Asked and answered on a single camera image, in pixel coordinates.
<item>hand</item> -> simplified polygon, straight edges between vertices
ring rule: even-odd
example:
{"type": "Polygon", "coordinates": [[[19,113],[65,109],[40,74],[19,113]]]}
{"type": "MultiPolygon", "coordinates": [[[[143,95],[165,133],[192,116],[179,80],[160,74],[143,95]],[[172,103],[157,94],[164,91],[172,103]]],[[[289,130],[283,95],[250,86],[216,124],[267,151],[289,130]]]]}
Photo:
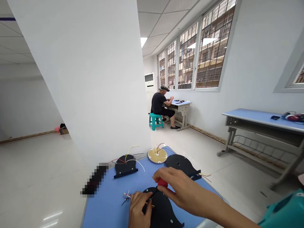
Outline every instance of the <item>hand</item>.
{"type": "Polygon", "coordinates": [[[149,200],[146,214],[143,214],[142,209],[146,201],[152,196],[152,192],[141,193],[136,192],[131,195],[131,204],[129,210],[129,228],[150,228],[152,206],[149,200]]]}
{"type": "Polygon", "coordinates": [[[154,173],[152,178],[156,183],[159,178],[162,178],[171,185],[175,192],[164,186],[157,188],[178,207],[193,215],[212,219],[224,203],[217,194],[202,188],[181,170],[172,167],[161,168],[154,173]]]}

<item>blue desk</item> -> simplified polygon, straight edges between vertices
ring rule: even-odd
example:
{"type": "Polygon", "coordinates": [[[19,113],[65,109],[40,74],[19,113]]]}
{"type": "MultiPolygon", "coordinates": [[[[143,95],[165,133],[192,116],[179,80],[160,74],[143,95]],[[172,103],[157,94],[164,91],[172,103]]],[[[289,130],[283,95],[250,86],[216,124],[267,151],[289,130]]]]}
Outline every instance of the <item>blue desk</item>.
{"type": "Polygon", "coordinates": [[[304,158],[304,124],[297,124],[285,119],[273,120],[272,116],[281,116],[281,114],[270,113],[270,112],[261,112],[249,109],[236,109],[223,113],[226,116],[226,126],[228,126],[228,138],[226,142],[226,149],[217,153],[218,156],[221,156],[223,153],[227,152],[229,149],[235,150],[279,173],[282,175],[270,186],[271,189],[274,189],[278,184],[280,184],[286,176],[291,173],[303,160],[304,158]],[[251,147],[251,144],[248,146],[248,149],[243,150],[242,148],[236,146],[234,138],[236,136],[236,130],[243,130],[250,132],[265,138],[275,140],[280,143],[284,143],[293,148],[296,152],[285,151],[292,155],[293,159],[291,162],[287,163],[285,167],[276,166],[275,162],[269,162],[268,158],[272,157],[272,154],[263,153],[263,151],[258,150],[258,145],[256,147],[251,147]]]}
{"type": "MultiPolygon", "coordinates": [[[[167,152],[168,156],[174,154],[170,147],[164,147],[163,149],[167,152]]],[[[131,193],[135,193],[135,191],[144,191],[148,187],[155,187],[157,184],[151,177],[156,170],[165,166],[165,164],[154,164],[147,157],[141,159],[140,163],[144,166],[146,172],[143,171],[140,164],[136,163],[138,172],[115,180],[113,178],[116,174],[115,169],[111,168],[108,170],[106,177],[100,183],[99,189],[94,197],[87,199],[82,228],[128,227],[130,201],[121,205],[124,201],[123,193],[127,193],[128,190],[130,190],[131,193]]],[[[227,202],[204,179],[199,179],[196,182],[202,187],[215,192],[227,202]]],[[[213,221],[191,215],[180,209],[172,201],[171,205],[175,216],[181,223],[185,223],[185,227],[217,226],[213,221]]]]}
{"type": "Polygon", "coordinates": [[[189,109],[190,109],[190,104],[192,102],[183,102],[183,103],[180,103],[178,104],[179,101],[172,101],[171,103],[171,106],[166,106],[164,104],[165,107],[167,107],[167,109],[171,109],[171,110],[174,110],[175,112],[180,112],[180,114],[182,115],[183,117],[183,120],[182,121],[179,121],[175,118],[175,122],[179,123],[181,125],[181,128],[180,129],[177,129],[177,131],[180,131],[180,130],[184,130],[184,129],[187,129],[189,128],[189,126],[187,126],[187,122],[188,122],[188,113],[189,113],[189,109]]]}

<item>ceiling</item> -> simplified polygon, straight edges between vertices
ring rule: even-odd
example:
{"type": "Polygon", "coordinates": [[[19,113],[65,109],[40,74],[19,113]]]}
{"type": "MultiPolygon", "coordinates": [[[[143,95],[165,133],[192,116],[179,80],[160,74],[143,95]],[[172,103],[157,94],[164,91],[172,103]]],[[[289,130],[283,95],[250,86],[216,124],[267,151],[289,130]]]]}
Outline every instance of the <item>ceiling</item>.
{"type": "Polygon", "coordinates": [[[199,0],[137,0],[142,55],[150,55],[199,0]]]}
{"type": "MultiPolygon", "coordinates": [[[[0,0],[0,18],[14,17],[6,0],[0,0]]],[[[16,21],[0,20],[0,64],[35,63],[16,21]]]]}

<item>round beige disc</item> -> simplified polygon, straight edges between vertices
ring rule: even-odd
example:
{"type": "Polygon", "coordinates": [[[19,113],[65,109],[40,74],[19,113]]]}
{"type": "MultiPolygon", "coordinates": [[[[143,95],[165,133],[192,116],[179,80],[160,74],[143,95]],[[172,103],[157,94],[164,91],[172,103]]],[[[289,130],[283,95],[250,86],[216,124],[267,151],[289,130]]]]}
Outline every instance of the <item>round beige disc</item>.
{"type": "Polygon", "coordinates": [[[157,164],[162,164],[167,160],[167,152],[164,149],[160,149],[158,148],[158,154],[156,153],[156,148],[152,148],[149,152],[148,152],[148,158],[157,164]]]}

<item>air conditioner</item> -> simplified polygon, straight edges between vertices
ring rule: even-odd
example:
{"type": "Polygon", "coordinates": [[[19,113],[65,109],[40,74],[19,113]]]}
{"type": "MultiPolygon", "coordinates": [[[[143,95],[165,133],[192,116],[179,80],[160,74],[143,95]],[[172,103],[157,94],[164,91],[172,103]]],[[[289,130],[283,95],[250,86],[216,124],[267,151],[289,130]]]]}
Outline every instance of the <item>air conditioner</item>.
{"type": "Polygon", "coordinates": [[[147,97],[147,109],[149,113],[151,111],[152,97],[154,93],[157,92],[157,88],[154,85],[154,73],[145,75],[145,87],[146,87],[146,97],[147,97]]]}

